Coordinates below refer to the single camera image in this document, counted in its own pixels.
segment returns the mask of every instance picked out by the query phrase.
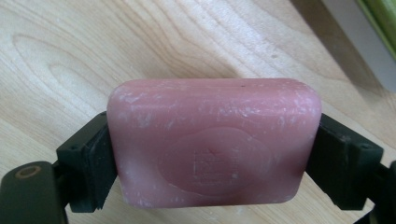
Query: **wooden table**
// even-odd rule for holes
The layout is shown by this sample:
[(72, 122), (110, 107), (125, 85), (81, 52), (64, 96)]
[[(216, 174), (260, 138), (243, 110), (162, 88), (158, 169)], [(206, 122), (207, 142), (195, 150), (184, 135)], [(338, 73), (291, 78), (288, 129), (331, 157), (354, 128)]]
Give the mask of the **wooden table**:
[[(323, 112), (396, 160), (396, 94), (384, 90), (317, 0), (1, 1), (0, 176), (55, 149), (135, 78), (293, 77)], [(305, 175), (282, 204), (135, 209), (116, 181), (70, 223), (352, 223)]]

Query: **soap bar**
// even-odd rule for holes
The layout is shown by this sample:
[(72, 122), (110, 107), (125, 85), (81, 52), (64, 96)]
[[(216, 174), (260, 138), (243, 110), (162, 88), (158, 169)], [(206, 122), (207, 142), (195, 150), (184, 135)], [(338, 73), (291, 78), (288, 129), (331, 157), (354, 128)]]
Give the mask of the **soap bar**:
[(132, 80), (107, 106), (122, 194), (141, 208), (290, 200), (320, 116), (289, 78)]

